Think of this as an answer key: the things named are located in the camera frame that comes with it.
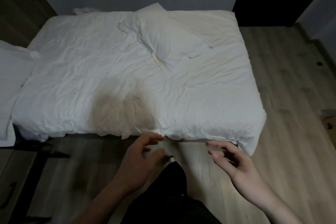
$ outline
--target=left hand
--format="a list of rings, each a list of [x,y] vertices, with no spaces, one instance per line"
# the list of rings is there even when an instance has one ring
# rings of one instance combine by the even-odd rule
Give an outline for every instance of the left hand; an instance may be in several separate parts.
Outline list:
[[[158,144],[158,141],[162,140],[163,136],[158,134],[141,135],[127,149],[124,159],[112,182],[118,184],[121,189],[124,189],[126,194],[141,188],[147,181],[155,165],[165,155],[165,150],[163,148],[158,149],[154,151],[149,158],[144,158],[142,153],[151,151],[151,149],[146,146]]]

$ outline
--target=laminate floor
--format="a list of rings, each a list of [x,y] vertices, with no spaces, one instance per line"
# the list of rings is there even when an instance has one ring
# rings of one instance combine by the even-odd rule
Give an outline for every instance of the laminate floor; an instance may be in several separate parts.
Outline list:
[[[272,188],[305,223],[335,223],[336,150],[321,118],[336,114],[336,79],[317,49],[296,28],[240,28],[267,121],[252,159]],[[28,214],[52,223],[76,217],[112,179],[133,142],[114,137],[71,135],[52,140],[70,159],[49,159]],[[207,153],[203,142],[164,141],[187,174],[188,193],[223,223],[269,223],[244,200]],[[128,196],[109,223],[119,223]]]

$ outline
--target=white bedsheet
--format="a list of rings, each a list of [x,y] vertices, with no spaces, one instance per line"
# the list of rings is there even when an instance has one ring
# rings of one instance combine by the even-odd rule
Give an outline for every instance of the white bedsheet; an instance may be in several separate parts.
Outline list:
[[[13,123],[42,138],[155,132],[229,140],[252,154],[266,114],[234,14],[170,12],[215,47],[168,74],[116,28],[127,13],[50,19],[29,46],[43,56],[15,103]]]

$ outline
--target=hand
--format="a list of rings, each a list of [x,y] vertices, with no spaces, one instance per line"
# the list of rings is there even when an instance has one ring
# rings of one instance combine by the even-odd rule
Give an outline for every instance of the hand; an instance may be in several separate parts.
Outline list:
[[[247,201],[262,210],[277,204],[279,198],[254,167],[249,155],[227,141],[208,141],[206,145],[220,148],[209,150],[209,154]]]
[[[158,149],[147,159],[142,156],[142,153],[151,151],[145,146],[158,144],[158,141],[162,140],[163,136],[158,134],[141,135],[127,149],[112,183],[118,184],[126,194],[143,186],[157,162],[165,155],[165,150]]]

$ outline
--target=white pillow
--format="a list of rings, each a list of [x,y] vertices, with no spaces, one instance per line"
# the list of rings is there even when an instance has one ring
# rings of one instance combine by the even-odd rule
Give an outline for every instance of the white pillow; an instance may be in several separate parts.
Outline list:
[[[118,28],[126,33],[137,34],[157,64],[173,71],[184,58],[193,58],[212,45],[188,27],[168,17],[158,3],[125,16]]]
[[[0,147],[15,143],[11,112],[38,56],[38,52],[0,40]]]

